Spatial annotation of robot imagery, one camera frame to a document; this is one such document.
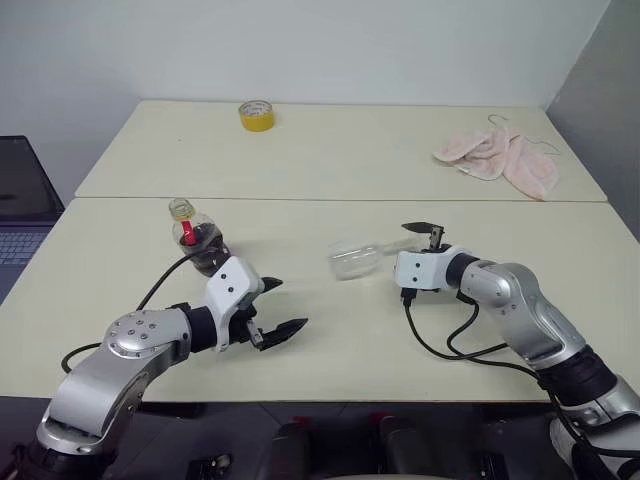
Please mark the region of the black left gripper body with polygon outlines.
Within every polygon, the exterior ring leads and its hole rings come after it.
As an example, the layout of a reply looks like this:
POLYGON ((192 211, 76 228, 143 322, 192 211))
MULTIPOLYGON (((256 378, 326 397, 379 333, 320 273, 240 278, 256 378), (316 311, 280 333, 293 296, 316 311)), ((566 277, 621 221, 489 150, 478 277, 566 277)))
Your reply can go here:
POLYGON ((262 330, 254 322, 257 310, 253 305, 254 297, 244 297, 229 322, 229 344, 250 342, 253 346, 262 346, 262 330))

